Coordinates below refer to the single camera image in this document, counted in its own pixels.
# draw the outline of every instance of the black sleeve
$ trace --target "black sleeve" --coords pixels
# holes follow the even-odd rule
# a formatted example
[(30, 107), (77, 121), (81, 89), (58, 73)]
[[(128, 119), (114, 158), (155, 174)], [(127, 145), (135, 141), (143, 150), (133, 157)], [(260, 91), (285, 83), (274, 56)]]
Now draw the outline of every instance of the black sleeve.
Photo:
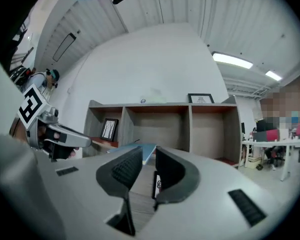
[(9, 72), (15, 45), (12, 42), (38, 0), (0, 0), (0, 62)]

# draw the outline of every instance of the person wearing cap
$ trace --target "person wearing cap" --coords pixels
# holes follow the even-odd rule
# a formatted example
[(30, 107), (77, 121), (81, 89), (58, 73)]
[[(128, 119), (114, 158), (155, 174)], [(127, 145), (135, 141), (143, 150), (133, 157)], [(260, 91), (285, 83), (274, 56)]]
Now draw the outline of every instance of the person wearing cap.
[(28, 81), (23, 85), (21, 91), (25, 92), (32, 84), (39, 89), (40, 92), (44, 92), (46, 88), (52, 88), (53, 85), (59, 80), (60, 75), (56, 69), (49, 70), (46, 72), (39, 72), (31, 75)]

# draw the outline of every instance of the fluorescent light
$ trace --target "fluorescent light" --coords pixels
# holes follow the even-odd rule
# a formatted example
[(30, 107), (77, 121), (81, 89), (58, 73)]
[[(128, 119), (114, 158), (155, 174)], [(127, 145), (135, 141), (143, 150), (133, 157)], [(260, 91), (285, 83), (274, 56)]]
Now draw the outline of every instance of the fluorescent light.
[(243, 60), (241, 58), (233, 57), (230, 55), (226, 55), (223, 53), (219, 53), (219, 52), (214, 52), (212, 54), (212, 57), (216, 62), (228, 63), (246, 69), (250, 69), (253, 66), (253, 64), (249, 61)]
[(274, 80), (280, 81), (282, 79), (281, 76), (278, 76), (277, 74), (273, 73), (272, 71), (268, 71), (265, 73), (266, 76), (273, 78)]
[(52, 59), (57, 62), (60, 60), (61, 56), (65, 53), (65, 51), (69, 48), (69, 46), (76, 40), (74, 34), (68, 34), (65, 39), (62, 41), (56, 52), (54, 53)]

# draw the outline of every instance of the white table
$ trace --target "white table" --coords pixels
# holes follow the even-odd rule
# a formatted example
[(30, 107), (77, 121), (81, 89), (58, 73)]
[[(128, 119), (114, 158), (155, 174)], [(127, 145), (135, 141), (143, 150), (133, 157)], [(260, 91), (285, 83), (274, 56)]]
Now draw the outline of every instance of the white table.
[(246, 145), (246, 149), (247, 149), (244, 167), (248, 166), (248, 156), (249, 156), (248, 150), (250, 146), (262, 147), (262, 148), (272, 148), (274, 146), (286, 146), (285, 162), (283, 166), (282, 175), (280, 178), (280, 180), (283, 182), (287, 177), (287, 174), (290, 173), (289, 163), (290, 163), (291, 154), (294, 153), (294, 148), (300, 148), (300, 139), (295, 138), (295, 139), (285, 139), (282, 141), (260, 141), (260, 142), (246, 140), (246, 141), (242, 141), (242, 144)]

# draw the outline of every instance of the corrugated ceiling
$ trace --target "corrugated ceiling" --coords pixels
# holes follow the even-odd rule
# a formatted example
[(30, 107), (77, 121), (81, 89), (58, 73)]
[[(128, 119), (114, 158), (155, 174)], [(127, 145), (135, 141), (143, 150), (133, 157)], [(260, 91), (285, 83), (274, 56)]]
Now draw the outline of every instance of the corrugated ceiling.
[[(44, 35), (49, 36), (48, 42), (39, 42), (38, 50), (44, 48), (42, 58), (36, 58), (40, 70), (56, 68), (63, 73), (88, 51), (116, 36), (162, 23), (183, 22), (192, 26), (211, 52), (253, 63), (249, 70), (219, 64), (224, 78), (258, 87), (243, 89), (226, 81), (229, 91), (241, 91), (243, 96), (248, 93), (247, 97), (259, 98), (277, 84), (264, 75), (268, 70), (285, 77), (300, 63), (300, 24), (283, 0), (124, 0), (118, 5), (110, 0), (69, 0), (58, 6), (68, 10), (55, 17), (56, 27), (50, 35)], [(68, 33), (77, 39), (55, 62), (52, 57)]]

